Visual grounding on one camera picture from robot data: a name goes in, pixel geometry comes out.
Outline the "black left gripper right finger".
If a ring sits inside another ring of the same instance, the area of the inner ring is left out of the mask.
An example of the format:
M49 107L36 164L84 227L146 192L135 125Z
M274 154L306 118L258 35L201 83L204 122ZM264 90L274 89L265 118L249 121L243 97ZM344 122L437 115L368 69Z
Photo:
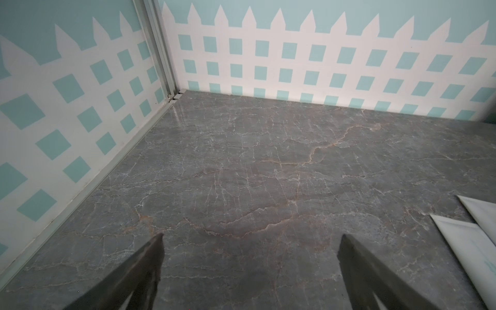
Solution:
M353 309L438 309L354 236L342 235L337 257Z

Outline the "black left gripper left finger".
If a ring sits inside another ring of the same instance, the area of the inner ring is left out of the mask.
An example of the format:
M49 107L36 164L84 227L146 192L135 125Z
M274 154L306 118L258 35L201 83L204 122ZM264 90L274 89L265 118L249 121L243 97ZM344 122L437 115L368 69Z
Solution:
M152 309L164 262L164 235L157 234L66 309Z

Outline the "green cap tube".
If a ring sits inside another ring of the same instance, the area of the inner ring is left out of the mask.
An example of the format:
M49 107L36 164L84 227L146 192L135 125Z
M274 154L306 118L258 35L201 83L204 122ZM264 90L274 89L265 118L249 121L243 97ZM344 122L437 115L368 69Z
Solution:
M495 245L476 224L431 215L488 309L495 309Z

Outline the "white dark cap toothpaste tube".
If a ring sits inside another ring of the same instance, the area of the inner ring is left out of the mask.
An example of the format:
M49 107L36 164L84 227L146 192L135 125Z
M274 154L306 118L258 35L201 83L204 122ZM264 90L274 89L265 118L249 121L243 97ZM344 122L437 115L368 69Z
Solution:
M457 196L460 202L465 206L467 211L478 223L480 228L486 233L490 240L496 242L496 213L495 204L469 198L465 196Z

